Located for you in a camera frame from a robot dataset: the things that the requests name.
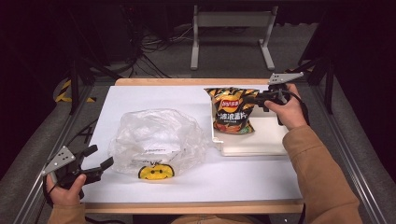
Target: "lay's logo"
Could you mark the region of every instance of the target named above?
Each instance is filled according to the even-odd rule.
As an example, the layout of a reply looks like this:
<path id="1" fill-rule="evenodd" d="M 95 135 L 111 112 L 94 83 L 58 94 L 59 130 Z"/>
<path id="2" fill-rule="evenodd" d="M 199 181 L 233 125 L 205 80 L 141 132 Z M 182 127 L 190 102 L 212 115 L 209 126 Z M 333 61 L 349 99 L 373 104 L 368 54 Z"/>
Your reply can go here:
<path id="1" fill-rule="evenodd" d="M 239 106 L 239 101 L 238 100 L 223 100 L 221 102 L 221 107 L 238 107 Z"/>

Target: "metal stand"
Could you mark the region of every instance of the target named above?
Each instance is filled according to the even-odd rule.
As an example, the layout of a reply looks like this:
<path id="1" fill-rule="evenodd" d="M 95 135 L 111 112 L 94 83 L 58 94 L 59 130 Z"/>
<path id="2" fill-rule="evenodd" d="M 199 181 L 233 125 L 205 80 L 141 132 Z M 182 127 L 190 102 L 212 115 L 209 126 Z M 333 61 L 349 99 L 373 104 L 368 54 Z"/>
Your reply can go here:
<path id="1" fill-rule="evenodd" d="M 268 50 L 268 42 L 274 27 L 276 12 L 277 7 L 273 7 L 272 11 L 257 12 L 199 12 L 198 6 L 194 6 L 194 42 L 192 44 L 191 70 L 198 69 L 198 28 L 226 26 L 266 27 L 265 38 L 260 39 L 259 44 L 260 48 L 262 49 L 262 55 L 264 56 L 268 70 L 275 70 L 270 51 Z"/>

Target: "hand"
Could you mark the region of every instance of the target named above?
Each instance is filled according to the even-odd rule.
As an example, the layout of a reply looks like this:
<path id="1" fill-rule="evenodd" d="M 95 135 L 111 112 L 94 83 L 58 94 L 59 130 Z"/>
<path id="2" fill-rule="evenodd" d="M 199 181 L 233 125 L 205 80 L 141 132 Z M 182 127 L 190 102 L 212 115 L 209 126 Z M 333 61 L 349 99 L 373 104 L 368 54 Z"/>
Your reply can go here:
<path id="1" fill-rule="evenodd" d="M 80 204 L 78 194 L 81 191 L 82 186 L 84 186 L 86 179 L 87 179 L 87 176 L 79 175 L 70 189 L 63 189 L 58 186 L 55 187 L 49 194 L 49 196 L 51 197 L 51 199 L 53 201 L 53 204 L 65 205 L 65 206 Z M 52 181 L 52 178 L 50 177 L 50 175 L 48 175 L 47 176 L 47 191 L 50 191 L 53 188 L 53 186 L 54 186 L 54 183 Z"/>
<path id="2" fill-rule="evenodd" d="M 294 84 L 288 84 L 287 86 L 289 91 L 300 97 Z M 278 105 L 272 101 L 265 101 L 264 105 L 268 109 L 277 113 L 280 121 L 288 128 L 289 131 L 307 124 L 300 107 L 300 103 L 293 96 L 290 97 L 290 100 L 285 105 Z"/>

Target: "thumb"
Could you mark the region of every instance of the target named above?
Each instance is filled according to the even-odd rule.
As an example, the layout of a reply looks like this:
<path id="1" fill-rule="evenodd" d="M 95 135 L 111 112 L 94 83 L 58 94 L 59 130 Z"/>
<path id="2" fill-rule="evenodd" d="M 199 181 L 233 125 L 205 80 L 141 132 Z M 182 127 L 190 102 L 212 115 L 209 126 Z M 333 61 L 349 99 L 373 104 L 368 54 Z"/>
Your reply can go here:
<path id="1" fill-rule="evenodd" d="M 53 186 L 55 186 L 55 183 L 53 183 L 52 177 L 50 175 L 46 175 L 46 181 L 47 181 L 47 191 L 50 191 Z"/>
<path id="2" fill-rule="evenodd" d="M 79 192 L 82 189 L 82 186 L 84 186 L 85 180 L 87 179 L 87 176 L 85 175 L 79 175 L 75 182 L 73 183 L 72 187 L 70 188 L 69 192 L 78 195 Z"/>
<path id="3" fill-rule="evenodd" d="M 272 101 L 269 101 L 269 100 L 265 101 L 265 102 L 264 102 L 264 105 L 265 105 L 268 109 L 274 111 L 275 113 L 278 113 L 279 110 L 280 110 L 280 108 L 281 108 L 280 105 L 278 105 L 278 104 L 276 104 L 276 103 L 274 103 L 274 102 L 272 102 Z"/>

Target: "wooden table edge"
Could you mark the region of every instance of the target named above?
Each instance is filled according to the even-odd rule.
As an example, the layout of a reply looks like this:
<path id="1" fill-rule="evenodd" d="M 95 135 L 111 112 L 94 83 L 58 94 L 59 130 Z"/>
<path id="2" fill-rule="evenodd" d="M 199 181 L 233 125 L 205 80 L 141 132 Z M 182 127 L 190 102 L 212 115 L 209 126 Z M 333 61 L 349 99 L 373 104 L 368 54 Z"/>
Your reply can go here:
<path id="1" fill-rule="evenodd" d="M 109 214 L 280 214 L 301 213 L 303 200 L 222 203 L 86 203 L 86 213 Z"/>

